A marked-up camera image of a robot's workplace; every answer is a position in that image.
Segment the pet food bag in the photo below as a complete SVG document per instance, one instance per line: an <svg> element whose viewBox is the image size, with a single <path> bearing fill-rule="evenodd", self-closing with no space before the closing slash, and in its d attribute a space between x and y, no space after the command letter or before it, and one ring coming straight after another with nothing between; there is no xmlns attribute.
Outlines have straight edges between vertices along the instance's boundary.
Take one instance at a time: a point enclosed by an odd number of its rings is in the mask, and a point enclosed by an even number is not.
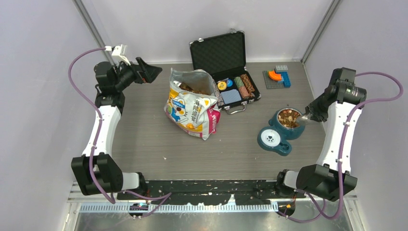
<svg viewBox="0 0 408 231"><path fill-rule="evenodd" d="M214 80L204 70L170 71L166 116L187 134L204 141L216 133L220 119Z"/></svg>

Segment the metal food scoop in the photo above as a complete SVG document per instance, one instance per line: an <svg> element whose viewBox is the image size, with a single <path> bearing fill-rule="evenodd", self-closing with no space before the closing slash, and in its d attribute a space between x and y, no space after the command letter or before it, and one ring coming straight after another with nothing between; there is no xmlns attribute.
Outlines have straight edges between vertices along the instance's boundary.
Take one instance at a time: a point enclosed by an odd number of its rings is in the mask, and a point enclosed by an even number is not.
<svg viewBox="0 0 408 231"><path fill-rule="evenodd" d="M299 116L298 118L296 118L295 122L297 124L299 124L300 126L306 126L312 122L314 122L312 120L313 115L312 114L304 114L302 116Z"/></svg>

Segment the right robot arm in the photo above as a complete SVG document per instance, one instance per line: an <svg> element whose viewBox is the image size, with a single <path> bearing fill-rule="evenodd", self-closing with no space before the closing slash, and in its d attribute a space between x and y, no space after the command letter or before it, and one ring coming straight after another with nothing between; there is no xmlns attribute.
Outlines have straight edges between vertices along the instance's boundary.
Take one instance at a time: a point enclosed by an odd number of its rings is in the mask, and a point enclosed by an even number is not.
<svg viewBox="0 0 408 231"><path fill-rule="evenodd" d="M279 172L274 185L278 196L290 197L301 190L335 202L356 187L357 178L350 174L350 151L362 108L349 114L365 101L367 91L355 85L355 76L353 69L334 69L325 91L305 107L305 117L327 124L323 148L315 164L298 172Z"/></svg>

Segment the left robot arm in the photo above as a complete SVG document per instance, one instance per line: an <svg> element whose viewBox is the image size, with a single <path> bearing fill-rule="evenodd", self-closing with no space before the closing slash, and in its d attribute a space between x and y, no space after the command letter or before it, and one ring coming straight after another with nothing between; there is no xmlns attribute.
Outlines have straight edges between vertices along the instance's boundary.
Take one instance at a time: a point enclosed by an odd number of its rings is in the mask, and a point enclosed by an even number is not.
<svg viewBox="0 0 408 231"><path fill-rule="evenodd" d="M162 68L138 57L136 63L120 61L118 65L100 62L94 67L97 95L91 106L95 123L89 142L80 157L71 161L71 169L83 195L118 193L129 190L136 199L147 195L148 187L140 172L126 173L112 158L116 127L122 117L124 89L132 83L152 83Z"/></svg>

